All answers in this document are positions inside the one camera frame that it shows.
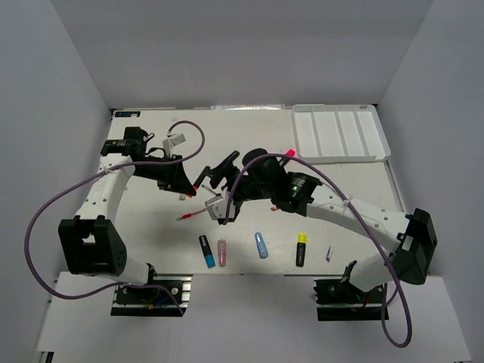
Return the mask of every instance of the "white wall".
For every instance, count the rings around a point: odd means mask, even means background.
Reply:
[[[31,359],[48,294],[23,258],[29,218],[47,199],[93,171],[109,110],[48,0],[7,0],[0,11],[0,352]],[[63,265],[57,225],[80,195],[39,220],[34,262],[50,283]]]
[[[484,2],[436,0],[378,112],[409,209],[428,209],[474,361],[484,361]]]
[[[433,0],[52,0],[110,107],[377,103]]]

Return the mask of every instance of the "white platform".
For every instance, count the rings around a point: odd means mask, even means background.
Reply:
[[[57,289],[82,293],[108,280],[60,274]],[[386,341],[379,321],[318,322],[312,278],[195,275],[183,318],[110,316],[113,289],[77,301],[54,298],[39,351],[54,363],[247,363],[357,361],[453,363],[470,360],[441,278],[404,284],[414,339],[405,349]],[[399,299],[390,332],[405,335]]]
[[[167,129],[180,119],[195,121],[206,133],[205,149],[184,164],[191,181],[205,165],[218,165],[234,150],[240,151],[236,164],[241,166],[243,155],[254,148],[263,147],[269,152],[284,154],[296,147],[290,110],[143,110],[139,118],[115,118],[109,137],[122,138],[125,127],[140,126],[156,134],[148,147],[161,146]],[[174,149],[176,153],[186,156],[198,147],[200,136],[196,129],[179,126],[176,131],[184,132],[187,138],[187,142]],[[345,193],[381,208],[396,210],[392,185],[383,163],[318,168]],[[286,169],[308,172],[295,162],[290,162]],[[177,194],[159,191],[155,181],[134,177],[128,187],[119,206],[116,228],[130,256],[153,264],[160,273],[340,275],[349,261],[376,253],[374,245],[365,237],[328,222],[272,212],[267,200],[245,203],[235,223],[219,226],[207,213],[175,221],[178,216],[204,207],[204,201],[212,195],[203,189],[195,198],[180,201]],[[269,251],[269,257],[264,260],[259,258],[256,249],[254,234],[257,231],[264,236]],[[300,232],[308,235],[304,268],[295,266],[296,239]],[[207,235],[214,253],[216,241],[227,240],[225,268],[206,268],[198,242],[201,234]],[[333,256],[326,262],[329,246]]]

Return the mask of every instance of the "pink highlighter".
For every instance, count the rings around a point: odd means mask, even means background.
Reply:
[[[217,252],[219,253],[219,266],[225,267],[227,262],[227,242],[225,240],[217,242]]]

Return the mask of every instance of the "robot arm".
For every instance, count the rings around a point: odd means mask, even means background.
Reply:
[[[170,140],[163,142],[163,158],[146,154],[146,131],[128,127],[121,140],[107,140],[101,151],[99,171],[132,161],[177,160],[171,155]],[[92,186],[73,219],[63,219],[58,228],[67,267],[73,274],[105,276],[119,282],[146,284],[150,266],[129,257],[123,240],[114,228],[121,197],[132,176],[157,181],[158,188],[195,195],[181,163],[164,166],[127,166],[109,171]]]
[[[243,164],[247,165],[255,157],[266,153],[263,149],[250,151],[244,157]],[[223,188],[225,194],[206,202],[211,218],[221,224],[225,219],[228,193],[240,173],[233,165],[238,154],[232,153],[206,173],[211,178],[213,188],[223,178],[227,180]],[[332,188],[310,175],[285,172],[275,157],[257,163],[247,170],[247,175],[242,176],[234,192],[228,221],[235,221],[245,201],[256,199],[270,199],[285,212],[323,219],[367,237],[347,207],[347,201],[341,200]],[[423,284],[437,244],[429,213],[416,209],[413,215],[407,215],[387,211],[361,200],[352,199],[351,203],[387,251],[399,279],[409,284]],[[381,255],[375,254],[366,260],[349,263],[338,285],[327,287],[327,295],[333,303],[361,302],[368,291],[391,280]]]

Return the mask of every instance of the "blue marker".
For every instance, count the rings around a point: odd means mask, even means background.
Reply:
[[[202,252],[205,256],[206,267],[215,267],[215,260],[213,259],[212,250],[210,249],[209,240],[206,239],[206,235],[204,234],[203,236],[199,236],[198,240],[200,241]]]
[[[269,257],[269,252],[267,252],[267,247],[265,246],[264,238],[260,232],[256,233],[256,245],[259,251],[260,259],[267,259]]]

